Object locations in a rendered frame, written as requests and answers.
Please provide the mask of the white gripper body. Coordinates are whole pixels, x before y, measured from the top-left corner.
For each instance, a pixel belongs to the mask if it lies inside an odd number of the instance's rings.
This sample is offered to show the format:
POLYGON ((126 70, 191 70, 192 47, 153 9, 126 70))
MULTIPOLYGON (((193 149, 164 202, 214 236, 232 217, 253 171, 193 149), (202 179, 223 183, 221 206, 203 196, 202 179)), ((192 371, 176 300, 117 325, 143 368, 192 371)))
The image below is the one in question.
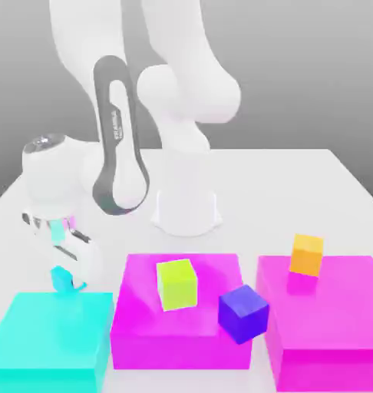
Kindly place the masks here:
POLYGON ((101 251, 96 242, 79 230, 67 230, 64 240, 53 245, 54 263, 74 278, 93 284, 101 277, 101 251))

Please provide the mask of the small cyan cube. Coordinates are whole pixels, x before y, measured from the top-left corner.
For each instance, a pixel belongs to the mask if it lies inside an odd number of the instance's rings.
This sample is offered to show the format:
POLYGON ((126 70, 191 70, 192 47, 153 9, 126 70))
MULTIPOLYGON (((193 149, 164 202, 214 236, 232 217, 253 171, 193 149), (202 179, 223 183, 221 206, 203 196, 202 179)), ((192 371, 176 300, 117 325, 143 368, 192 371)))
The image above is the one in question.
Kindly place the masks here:
POLYGON ((56 292, 77 292, 87 287, 86 282, 75 286, 71 273, 61 266, 56 266, 51 270, 51 281, 56 292))

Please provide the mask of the small yellow-green cube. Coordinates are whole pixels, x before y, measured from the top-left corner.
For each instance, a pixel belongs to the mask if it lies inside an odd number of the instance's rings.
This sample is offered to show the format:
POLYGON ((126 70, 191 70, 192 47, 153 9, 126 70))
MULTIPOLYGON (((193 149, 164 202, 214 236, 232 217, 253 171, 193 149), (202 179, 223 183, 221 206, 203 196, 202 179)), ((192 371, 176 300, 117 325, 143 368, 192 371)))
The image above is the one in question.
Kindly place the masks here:
POLYGON ((156 264, 157 291, 165 312, 197 306, 198 278, 189 259, 156 264))

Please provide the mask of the small blue cube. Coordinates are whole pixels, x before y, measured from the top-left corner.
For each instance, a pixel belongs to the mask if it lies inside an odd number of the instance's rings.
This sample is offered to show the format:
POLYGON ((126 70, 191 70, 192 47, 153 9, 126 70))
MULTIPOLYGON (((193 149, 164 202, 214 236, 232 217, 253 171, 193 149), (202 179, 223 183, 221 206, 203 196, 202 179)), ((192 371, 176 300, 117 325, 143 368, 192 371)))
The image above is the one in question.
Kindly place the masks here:
POLYGON ((269 303, 248 285, 219 297, 218 323, 241 345, 266 332, 269 303))

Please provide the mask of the small orange cube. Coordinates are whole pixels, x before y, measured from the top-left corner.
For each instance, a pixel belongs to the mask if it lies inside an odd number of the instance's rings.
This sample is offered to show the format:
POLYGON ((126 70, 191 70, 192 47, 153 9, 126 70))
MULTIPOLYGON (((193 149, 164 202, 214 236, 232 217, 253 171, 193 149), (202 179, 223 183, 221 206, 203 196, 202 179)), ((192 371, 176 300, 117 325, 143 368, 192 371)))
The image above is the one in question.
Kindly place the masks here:
POLYGON ((289 271, 318 277, 322 265, 323 238, 295 234, 289 271))

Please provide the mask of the large cyan box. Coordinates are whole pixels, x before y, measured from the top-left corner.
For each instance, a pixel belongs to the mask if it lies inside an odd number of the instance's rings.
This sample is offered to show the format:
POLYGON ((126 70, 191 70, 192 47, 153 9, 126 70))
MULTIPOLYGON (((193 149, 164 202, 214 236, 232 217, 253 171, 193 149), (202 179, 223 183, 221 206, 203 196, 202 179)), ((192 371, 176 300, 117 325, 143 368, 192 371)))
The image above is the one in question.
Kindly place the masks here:
POLYGON ((109 292, 20 292, 0 322, 0 393, 101 393, 109 292))

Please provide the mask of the large magenta box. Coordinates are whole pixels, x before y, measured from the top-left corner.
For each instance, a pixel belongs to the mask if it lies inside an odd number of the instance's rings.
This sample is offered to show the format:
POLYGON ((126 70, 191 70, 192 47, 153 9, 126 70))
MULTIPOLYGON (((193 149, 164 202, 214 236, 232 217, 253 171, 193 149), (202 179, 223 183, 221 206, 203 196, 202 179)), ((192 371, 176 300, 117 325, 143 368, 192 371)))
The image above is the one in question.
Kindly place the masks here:
POLYGON ((251 342, 236 344, 218 323, 219 297, 242 283, 235 253, 128 255, 110 333, 114 368, 248 369, 251 342), (197 274, 198 303, 165 312, 156 265, 178 259, 197 274))
POLYGON ((277 391, 373 392, 373 258, 326 256, 317 278, 260 256, 266 347, 277 391))

